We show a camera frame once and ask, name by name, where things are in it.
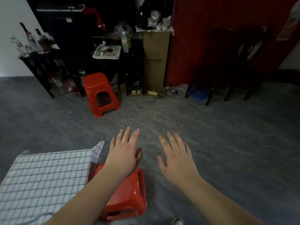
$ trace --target shoe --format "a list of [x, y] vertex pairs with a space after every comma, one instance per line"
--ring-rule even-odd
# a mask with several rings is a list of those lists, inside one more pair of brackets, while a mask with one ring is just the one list
[[171, 225], [183, 225], [183, 220], [176, 218], [172, 221]]

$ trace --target marble patterned floor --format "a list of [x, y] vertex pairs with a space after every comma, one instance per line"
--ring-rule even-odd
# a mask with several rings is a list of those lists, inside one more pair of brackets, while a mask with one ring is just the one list
[[192, 149], [198, 170], [215, 188], [268, 224], [300, 221], [300, 87], [264, 83], [244, 102], [236, 91], [224, 102], [217, 92], [205, 101], [176, 97], [151, 102], [122, 96], [121, 109], [92, 116], [86, 98], [52, 99], [33, 77], [0, 79], [0, 181], [14, 158], [33, 153], [91, 148], [109, 142], [121, 128], [140, 128], [140, 164], [148, 207], [144, 215], [112, 224], [206, 224], [185, 196], [160, 173], [158, 136], [178, 133]]

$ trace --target red cloth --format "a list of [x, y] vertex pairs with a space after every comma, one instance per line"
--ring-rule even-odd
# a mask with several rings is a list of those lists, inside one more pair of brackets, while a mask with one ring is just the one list
[[91, 7], [84, 7], [84, 10], [82, 11], [84, 15], [92, 15], [95, 14], [97, 17], [97, 26], [101, 27], [102, 30], [105, 29], [105, 24], [103, 23], [98, 11], [95, 8]]

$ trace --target red wall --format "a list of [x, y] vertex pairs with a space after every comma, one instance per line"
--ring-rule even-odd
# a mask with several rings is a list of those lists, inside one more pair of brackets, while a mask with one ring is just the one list
[[201, 63], [215, 25], [229, 28], [274, 26], [272, 37], [253, 64], [263, 73], [278, 68], [300, 38], [298, 27], [287, 41], [276, 41], [297, 0], [176, 0], [173, 15], [175, 36], [171, 36], [167, 86], [189, 83]]

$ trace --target stool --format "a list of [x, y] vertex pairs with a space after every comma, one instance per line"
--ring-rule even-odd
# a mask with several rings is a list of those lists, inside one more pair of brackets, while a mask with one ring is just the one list
[[[97, 167], [95, 175], [103, 166], [104, 164], [101, 164]], [[113, 220], [139, 216], [145, 212], [146, 207], [144, 175], [142, 169], [138, 167], [132, 175], [121, 183], [100, 213], [100, 219], [103, 222], [111, 222]]]
[[[96, 118], [102, 117], [102, 113], [104, 111], [108, 111], [110, 109], [118, 110], [121, 108], [120, 102], [108, 82], [108, 79], [102, 72], [87, 75], [82, 79], [82, 81], [86, 95], [88, 96], [88, 104]], [[112, 102], [106, 106], [99, 107], [97, 102], [97, 94], [99, 92], [107, 92]]]

